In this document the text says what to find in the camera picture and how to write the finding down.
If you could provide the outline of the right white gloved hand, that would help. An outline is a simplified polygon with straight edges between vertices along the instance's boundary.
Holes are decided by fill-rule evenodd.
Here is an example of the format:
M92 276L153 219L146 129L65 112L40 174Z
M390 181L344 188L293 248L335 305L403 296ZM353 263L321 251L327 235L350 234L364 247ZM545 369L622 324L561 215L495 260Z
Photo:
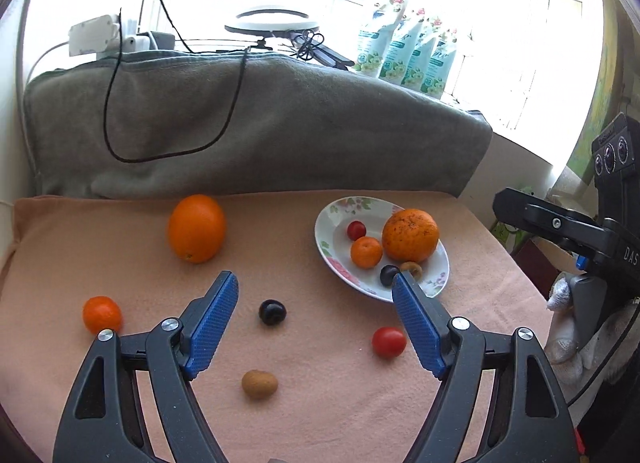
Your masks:
M587 384L620 339L638 308L639 299L634 298L609 316L590 341L580 347L568 281L570 274L561 272L551 287L547 308L553 317L544 352L564 393L573 396Z

